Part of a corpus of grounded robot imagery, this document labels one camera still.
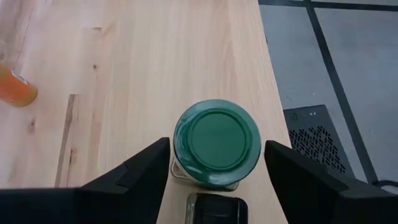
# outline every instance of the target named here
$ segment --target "concrete floor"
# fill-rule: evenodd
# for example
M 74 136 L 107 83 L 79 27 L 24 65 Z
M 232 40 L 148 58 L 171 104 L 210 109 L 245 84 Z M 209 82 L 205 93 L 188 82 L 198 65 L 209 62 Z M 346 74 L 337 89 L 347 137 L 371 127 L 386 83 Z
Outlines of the concrete floor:
M 366 181 L 307 10 L 260 9 L 283 108 L 326 105 L 355 176 Z M 398 12 L 315 11 L 377 177 L 398 181 Z M 386 190 L 398 193 L 393 187 Z

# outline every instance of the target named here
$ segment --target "wood grain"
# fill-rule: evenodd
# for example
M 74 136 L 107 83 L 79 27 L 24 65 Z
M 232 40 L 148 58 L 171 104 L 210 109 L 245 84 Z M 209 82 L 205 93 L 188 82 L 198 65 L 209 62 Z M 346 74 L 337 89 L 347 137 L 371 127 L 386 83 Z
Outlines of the wood grain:
M 25 108 L 0 103 L 2 188 L 83 185 L 212 98 L 290 145 L 256 0 L 0 0 L 0 12 L 3 60 L 39 89 Z M 169 178 L 158 223 L 183 223 L 196 191 Z M 250 223 L 286 222 L 263 159 L 221 194 L 245 199 Z

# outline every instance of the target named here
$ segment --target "black floor line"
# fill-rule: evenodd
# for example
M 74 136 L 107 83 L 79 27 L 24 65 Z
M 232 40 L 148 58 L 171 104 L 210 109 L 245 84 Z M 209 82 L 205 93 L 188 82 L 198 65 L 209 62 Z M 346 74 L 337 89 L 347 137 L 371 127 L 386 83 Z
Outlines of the black floor line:
M 294 6 L 306 7 L 305 1 L 299 0 L 259 0 L 260 5 L 267 6 Z M 356 9 L 356 10 L 370 10 L 370 11 L 390 11 L 398 12 L 398 6 L 385 6 L 377 4 L 353 4 L 353 3 L 339 3 L 339 2 L 311 2 L 314 8 L 325 9 Z
M 341 84 L 340 78 L 337 74 L 337 70 L 335 64 L 333 63 L 328 44 L 326 42 L 326 38 L 323 35 L 321 25 L 319 23 L 317 14 L 312 6 L 312 2 L 310 0 L 304 0 L 306 3 L 306 8 L 308 12 L 308 16 L 310 17 L 311 25 L 313 31 L 315 33 L 315 37 L 317 38 L 317 42 L 323 57 L 323 62 L 325 63 L 326 69 L 329 73 L 331 84 L 333 85 L 333 89 L 335 91 L 337 100 L 339 102 L 341 111 L 343 112 L 344 119 L 346 121 L 348 131 L 353 140 L 354 147 L 359 157 L 359 161 L 363 167 L 365 176 L 370 184 L 378 181 L 376 172 L 372 165 L 371 159 L 369 157 L 368 151 L 366 150 L 366 146 L 363 142 L 361 133 L 359 132 L 358 125 L 356 124 L 354 114 L 349 106 L 347 96 L 343 89 L 343 85 Z

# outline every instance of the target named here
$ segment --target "green lid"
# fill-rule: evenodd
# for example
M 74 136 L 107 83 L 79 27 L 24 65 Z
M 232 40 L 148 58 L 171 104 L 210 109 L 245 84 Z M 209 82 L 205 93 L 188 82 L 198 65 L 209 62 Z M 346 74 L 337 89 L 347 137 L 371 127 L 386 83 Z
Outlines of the green lid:
M 250 132 L 244 120 L 226 109 L 199 114 L 187 132 L 188 150 L 203 167 L 226 171 L 239 166 L 251 147 Z
M 208 185 L 230 185 L 253 170 L 261 139 L 254 120 L 240 106 L 206 100 L 191 106 L 179 119 L 174 151 L 194 179 Z

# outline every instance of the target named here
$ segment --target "jar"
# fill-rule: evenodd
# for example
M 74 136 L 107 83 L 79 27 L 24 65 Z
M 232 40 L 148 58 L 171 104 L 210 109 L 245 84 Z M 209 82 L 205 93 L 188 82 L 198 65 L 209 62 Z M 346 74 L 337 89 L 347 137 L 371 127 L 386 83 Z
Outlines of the jar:
M 212 190 L 234 190 L 256 166 L 260 151 L 259 130 L 242 107 L 202 101 L 177 122 L 172 174 Z

